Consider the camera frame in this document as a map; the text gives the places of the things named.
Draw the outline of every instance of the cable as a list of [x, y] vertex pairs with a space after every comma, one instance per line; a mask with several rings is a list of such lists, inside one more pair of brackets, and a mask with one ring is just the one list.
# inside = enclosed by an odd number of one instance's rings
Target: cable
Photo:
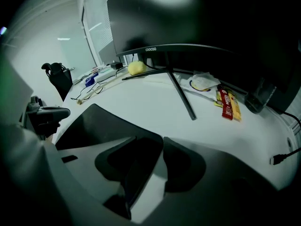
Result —
[[[299, 120], [296, 116], [294, 116], [294, 115], [292, 115], [292, 114], [290, 114], [290, 113], [287, 113], [287, 112], [285, 112], [285, 111], [282, 111], [282, 110], [280, 110], [280, 109], [278, 109], [278, 108], [275, 108], [275, 107], [273, 107], [273, 106], [270, 106], [270, 105], [269, 105], [269, 107], [272, 108], [272, 109], [275, 110], [275, 111], [278, 111], [278, 112], [280, 112], [280, 113], [283, 113], [283, 114], [285, 114], [285, 115], [288, 115], [288, 116], [290, 116], [290, 117], [293, 117], [293, 118], [298, 122], [298, 124], [299, 124], [300, 127], [301, 127], [301, 122], [300, 122], [300, 120]], [[301, 147], [298, 148], [298, 149], [296, 149], [296, 150], [294, 150], [294, 151], [291, 152], [291, 153], [288, 153], [288, 154], [278, 154], [278, 155], [276, 155], [276, 156], [273, 156], [273, 157], [269, 160], [269, 162], [270, 162], [271, 165], [277, 165], [277, 164], [279, 164], [280, 162], [282, 162], [284, 159], [286, 159], [287, 157], [289, 157], [289, 156], [291, 156], [291, 155], [294, 155], [295, 153], [297, 153], [297, 152], [299, 152], [299, 151], [301, 151]]]
[[[94, 86], [95, 85], [102, 85], [102, 84], [105, 84], [105, 83], [101, 83], [101, 82], [103, 82], [103, 81], [105, 81], [105, 80], [107, 80], [107, 79], [109, 79], [109, 78], [111, 78], [111, 77], [117, 77], [117, 72], [119, 71], [119, 70], [122, 70], [122, 69], [124, 69], [124, 68], [126, 68], [127, 66], [125, 66], [125, 67], [122, 67], [122, 68], [119, 68], [117, 71], [116, 71], [116, 74], [115, 75], [112, 75], [112, 76], [110, 76], [110, 77], [108, 77], [108, 78], [106, 78], [106, 79], [104, 79], [104, 80], [102, 80], [102, 81], [98, 81], [98, 82], [96, 82], [94, 85], [93, 85], [93, 87], [87, 92], [87, 93], [89, 93], [91, 90], [93, 90], [93, 88], [94, 88]], [[71, 100], [77, 100], [80, 96], [81, 96], [81, 92], [84, 90], [84, 89], [86, 89], [86, 88], [88, 88], [88, 87], [84, 87], [81, 91], [80, 91], [80, 93], [79, 93], [79, 96], [77, 96], [76, 98], [70, 98]]]
[[158, 68], [155, 68], [155, 67], [151, 67], [151, 66], [149, 66], [149, 65], [147, 65], [147, 64], [145, 64], [147, 67], [149, 67], [149, 68], [151, 68], [151, 69], [153, 69], [153, 70], [159, 70]]
[[118, 71], [120, 71], [120, 70], [122, 70], [122, 69], [124, 69], [124, 68], [127, 68], [127, 66], [125, 66], [125, 67], [122, 67], [122, 68], [119, 68], [119, 69], [116, 71], [115, 78], [117, 77], [117, 73], [118, 73]]
[[98, 93], [95, 92], [95, 94], [99, 94], [99, 93], [103, 90], [103, 88], [104, 88], [104, 87], [102, 87], [102, 89], [101, 89]]
[[84, 87], [84, 88], [80, 91], [79, 96], [77, 96], [76, 98], [70, 98], [70, 99], [71, 99], [71, 100], [77, 100], [77, 99], [81, 96], [81, 92], [82, 92], [84, 89], [86, 89], [86, 88], [88, 88], [88, 87]]

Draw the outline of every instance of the white wall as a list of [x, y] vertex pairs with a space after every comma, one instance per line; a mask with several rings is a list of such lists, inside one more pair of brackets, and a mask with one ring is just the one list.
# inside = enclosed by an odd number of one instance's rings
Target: white wall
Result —
[[18, 13], [8, 27], [2, 47], [12, 66], [33, 89], [33, 95], [47, 105], [62, 105], [59, 93], [41, 66], [58, 62], [67, 68], [75, 67], [71, 72], [75, 79], [95, 63], [81, 28], [77, 0], [34, 1], [37, 3], [29, 0], [24, 4], [28, 8], [23, 8], [23, 13]]

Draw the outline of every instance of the curved monitor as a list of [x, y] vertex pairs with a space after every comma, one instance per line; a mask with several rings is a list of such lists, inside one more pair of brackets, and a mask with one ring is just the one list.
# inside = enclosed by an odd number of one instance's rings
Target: curved monitor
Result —
[[285, 86], [298, 53], [294, 0], [108, 0], [117, 56], [154, 51], [242, 55]]

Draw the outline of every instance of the red snack package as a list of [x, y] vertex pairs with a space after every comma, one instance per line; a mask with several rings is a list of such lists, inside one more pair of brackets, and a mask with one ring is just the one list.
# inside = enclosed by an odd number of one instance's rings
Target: red snack package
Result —
[[228, 93], [222, 87], [219, 87], [219, 92], [221, 93], [222, 97], [222, 117], [232, 120], [232, 107]]

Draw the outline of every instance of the office chair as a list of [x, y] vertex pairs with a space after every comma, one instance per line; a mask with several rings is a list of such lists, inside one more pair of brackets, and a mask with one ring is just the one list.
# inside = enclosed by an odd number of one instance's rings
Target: office chair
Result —
[[42, 69], [46, 70], [50, 82], [55, 86], [62, 100], [64, 101], [70, 88], [72, 87], [72, 78], [69, 69], [66, 69], [62, 63], [45, 63]]

